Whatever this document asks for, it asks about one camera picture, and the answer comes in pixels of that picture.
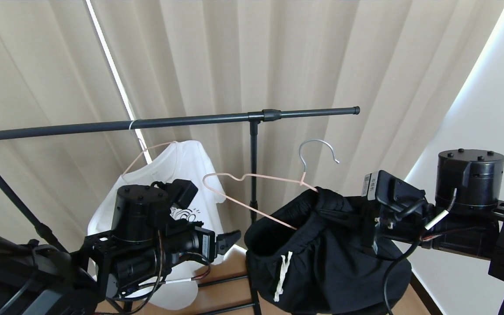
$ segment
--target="beige curtain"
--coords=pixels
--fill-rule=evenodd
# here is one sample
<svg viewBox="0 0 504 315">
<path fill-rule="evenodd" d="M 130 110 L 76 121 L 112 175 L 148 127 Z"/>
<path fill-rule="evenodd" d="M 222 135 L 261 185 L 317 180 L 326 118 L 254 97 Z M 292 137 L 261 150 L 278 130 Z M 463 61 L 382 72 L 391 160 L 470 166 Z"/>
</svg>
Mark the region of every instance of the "beige curtain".
<svg viewBox="0 0 504 315">
<path fill-rule="evenodd" d="M 298 146 L 321 138 L 341 163 L 309 143 L 306 182 L 356 195 L 366 173 L 408 174 L 504 1 L 93 0 L 92 6 L 136 118 L 360 106 L 358 116 L 262 123 L 259 134 L 260 173 L 300 178 Z M 0 129 L 126 119 L 125 112 L 83 2 L 0 2 Z M 248 128 L 143 135 L 149 146 L 199 140 L 219 172 L 241 175 L 249 171 Z M 80 242 L 137 152 L 128 131 L 4 141 L 0 171 L 42 219 L 63 222 L 53 225 L 58 236 Z M 223 183 L 229 195 L 248 201 L 248 184 Z M 304 189 L 258 184 L 266 213 Z M 14 211 L 0 197 L 0 216 Z M 226 229 L 249 224 L 237 206 L 220 211 Z"/>
</svg>

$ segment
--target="black fabric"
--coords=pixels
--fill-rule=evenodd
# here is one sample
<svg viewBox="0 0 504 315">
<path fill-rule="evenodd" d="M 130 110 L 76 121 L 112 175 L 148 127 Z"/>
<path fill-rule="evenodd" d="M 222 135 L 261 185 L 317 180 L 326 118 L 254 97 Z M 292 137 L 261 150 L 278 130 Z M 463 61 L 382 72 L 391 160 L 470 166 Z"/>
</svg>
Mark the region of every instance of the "black fabric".
<svg viewBox="0 0 504 315">
<path fill-rule="evenodd" d="M 266 301 L 292 314 L 386 314 L 382 277 L 390 259 L 402 253 L 392 241 L 381 238 L 379 254 L 389 260 L 364 254 L 358 234 L 327 215 L 353 211 L 350 200 L 324 188 L 317 190 L 318 193 L 303 192 L 272 214 L 298 228 L 297 231 L 268 218 L 258 220 L 248 229 L 244 242 L 248 247 L 246 265 L 252 287 Z M 287 256 L 288 251 L 293 255 L 283 293 L 280 301 L 274 302 L 281 256 Z M 388 282 L 391 305 L 404 295 L 410 277 L 408 261 L 392 271 Z"/>
</svg>

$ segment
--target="white t-shirt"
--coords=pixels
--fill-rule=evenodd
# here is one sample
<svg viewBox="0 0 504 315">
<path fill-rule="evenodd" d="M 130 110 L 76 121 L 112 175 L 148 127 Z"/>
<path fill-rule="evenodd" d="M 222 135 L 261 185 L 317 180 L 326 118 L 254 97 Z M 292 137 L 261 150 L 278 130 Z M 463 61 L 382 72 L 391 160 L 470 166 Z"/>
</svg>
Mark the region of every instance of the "white t-shirt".
<svg viewBox="0 0 504 315">
<path fill-rule="evenodd" d="M 174 219 L 201 221 L 204 229 L 212 230 L 216 235 L 223 233 L 216 204 L 223 202 L 225 197 L 204 187 L 202 178 L 209 173 L 215 173 L 215 169 L 199 141 L 171 143 L 150 164 L 118 178 L 91 218 L 87 228 L 88 235 L 108 231 L 112 228 L 118 188 L 130 184 L 150 185 L 154 181 L 171 183 L 175 179 L 192 181 L 198 187 L 198 193 L 188 209 L 171 208 L 171 216 Z M 224 192 L 218 177 L 209 177 L 207 184 Z M 222 261 L 223 257 L 218 256 L 213 263 L 217 264 Z M 181 263 L 173 268 L 168 280 L 192 277 L 193 272 L 201 266 L 197 262 Z M 150 289 L 142 289 L 131 296 L 143 295 L 148 291 Z M 194 301 L 197 292 L 198 286 L 195 281 L 163 285 L 150 299 L 150 303 L 166 309 L 182 309 Z"/>
</svg>

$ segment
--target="white wall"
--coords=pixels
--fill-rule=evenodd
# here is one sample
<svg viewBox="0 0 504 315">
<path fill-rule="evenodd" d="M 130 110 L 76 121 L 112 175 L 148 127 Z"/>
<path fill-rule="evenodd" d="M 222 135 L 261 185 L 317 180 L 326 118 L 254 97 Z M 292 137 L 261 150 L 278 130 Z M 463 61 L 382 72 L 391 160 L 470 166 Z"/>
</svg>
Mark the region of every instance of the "white wall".
<svg viewBox="0 0 504 315">
<path fill-rule="evenodd" d="M 428 200 L 434 200 L 437 154 L 459 147 L 504 154 L 504 11 L 452 109 L 408 175 L 408 182 L 425 189 Z M 500 197 L 504 200 L 504 177 Z M 498 312 L 504 283 L 487 274 L 488 261 L 426 249 L 418 249 L 410 261 L 446 314 Z"/>
</svg>

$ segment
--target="clothes rack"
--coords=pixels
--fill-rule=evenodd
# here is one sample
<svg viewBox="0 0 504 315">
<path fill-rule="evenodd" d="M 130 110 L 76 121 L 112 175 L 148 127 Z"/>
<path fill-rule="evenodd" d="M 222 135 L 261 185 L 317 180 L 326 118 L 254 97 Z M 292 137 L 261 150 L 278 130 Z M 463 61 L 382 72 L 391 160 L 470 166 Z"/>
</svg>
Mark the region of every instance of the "clothes rack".
<svg viewBox="0 0 504 315">
<path fill-rule="evenodd" d="M 258 126 L 261 122 L 271 122 L 283 118 L 299 118 L 311 116 L 336 116 L 336 115 L 357 115 L 360 113 L 358 106 L 351 108 L 330 108 L 330 109 L 310 109 L 310 110 L 290 110 L 281 111 L 276 109 L 264 109 L 260 112 L 248 112 L 240 114 L 221 114 L 221 115 L 202 115 L 202 116 L 186 116 L 176 118 L 156 118 L 156 119 L 136 119 L 124 120 L 117 122 L 98 122 L 98 123 L 82 123 L 82 124 L 68 124 L 60 126 L 48 127 L 34 127 L 34 128 L 21 128 L 0 131 L 0 140 L 10 140 L 18 138 L 54 136 L 58 134 L 74 134 L 74 133 L 88 133 L 88 132 L 103 132 L 103 131 L 118 131 L 118 130 L 134 130 L 146 128 L 162 128 L 162 127 L 175 127 L 175 126 L 193 126 L 199 124 L 218 124 L 218 123 L 232 123 L 232 122 L 249 122 L 250 124 L 250 173 L 256 173 L 258 167 Z M 258 201 L 256 199 L 256 177 L 252 177 L 252 193 L 250 199 L 250 206 L 258 209 Z M 53 245 L 61 251 L 65 251 L 64 246 L 60 244 L 58 239 L 52 233 L 50 227 L 44 225 L 36 216 L 30 211 L 28 206 L 22 202 L 20 197 L 14 193 L 12 188 L 0 175 L 0 189 L 10 199 L 19 211 L 34 225 L 36 233 L 46 240 L 50 245 Z M 256 221 L 256 213 L 250 211 L 250 219 L 254 223 Z M 248 278 L 248 285 L 250 286 L 250 277 L 248 275 L 240 275 L 228 277 L 211 281 L 209 283 L 200 283 L 198 287 L 207 287 L 209 285 L 216 285 L 228 281 Z M 250 286 L 250 295 L 252 302 L 234 305 L 232 307 L 208 311 L 200 315 L 214 315 L 252 307 L 254 315 L 261 315 L 260 302 L 258 293 Z M 126 303 L 124 307 L 120 307 L 115 301 L 109 300 L 112 306 L 118 310 L 130 311 L 131 303 Z"/>
</svg>

